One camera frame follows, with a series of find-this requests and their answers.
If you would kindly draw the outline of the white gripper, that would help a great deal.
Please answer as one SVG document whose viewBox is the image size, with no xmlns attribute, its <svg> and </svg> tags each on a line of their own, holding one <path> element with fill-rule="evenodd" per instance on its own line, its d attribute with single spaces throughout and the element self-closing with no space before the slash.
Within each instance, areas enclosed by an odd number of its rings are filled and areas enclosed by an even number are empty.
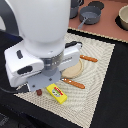
<svg viewBox="0 0 128 128">
<path fill-rule="evenodd" d="M 5 67 L 11 87 L 27 83 L 35 91 L 58 82 L 61 72 L 78 63 L 81 42 L 52 42 L 26 45 L 24 41 L 4 51 Z"/>
</svg>

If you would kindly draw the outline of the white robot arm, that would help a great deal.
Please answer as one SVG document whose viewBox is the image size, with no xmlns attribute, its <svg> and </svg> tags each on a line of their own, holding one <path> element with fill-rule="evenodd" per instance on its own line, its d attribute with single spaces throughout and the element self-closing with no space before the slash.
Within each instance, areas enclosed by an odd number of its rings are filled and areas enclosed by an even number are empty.
<svg viewBox="0 0 128 128">
<path fill-rule="evenodd" d="M 4 51 L 5 68 L 17 93 L 56 83 L 78 63 L 82 44 L 66 43 L 71 0 L 0 0 L 0 31 L 22 41 Z"/>
</svg>

